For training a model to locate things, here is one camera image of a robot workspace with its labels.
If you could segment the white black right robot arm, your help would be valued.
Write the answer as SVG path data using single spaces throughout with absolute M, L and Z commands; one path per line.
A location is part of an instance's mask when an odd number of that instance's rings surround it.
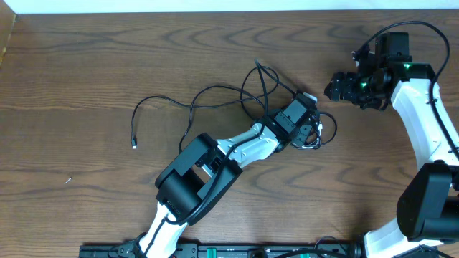
M 406 32 L 380 33 L 353 58 L 357 72 L 337 72 L 324 90 L 362 109 L 391 105 L 404 123 L 418 172 L 397 202 L 395 219 L 367 232 L 353 257 L 426 254 L 458 241 L 458 133 L 440 99 L 437 73 L 413 62 Z

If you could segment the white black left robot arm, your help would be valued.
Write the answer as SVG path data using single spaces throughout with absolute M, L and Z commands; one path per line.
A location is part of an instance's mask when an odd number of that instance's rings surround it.
M 139 240 L 141 257 L 170 257 L 187 226 L 197 223 L 227 192 L 242 169 L 281 151 L 285 122 L 255 123 L 233 138 L 198 135 L 156 179 L 157 212 Z

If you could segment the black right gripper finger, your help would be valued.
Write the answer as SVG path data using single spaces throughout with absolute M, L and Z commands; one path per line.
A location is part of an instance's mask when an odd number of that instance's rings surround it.
M 333 74 L 329 87 L 332 90 L 342 90 L 346 84 L 346 73 L 345 72 L 336 72 Z
M 340 89 L 334 87 L 327 87 L 324 90 L 324 95 L 328 97 L 332 101 L 339 101 L 340 100 Z

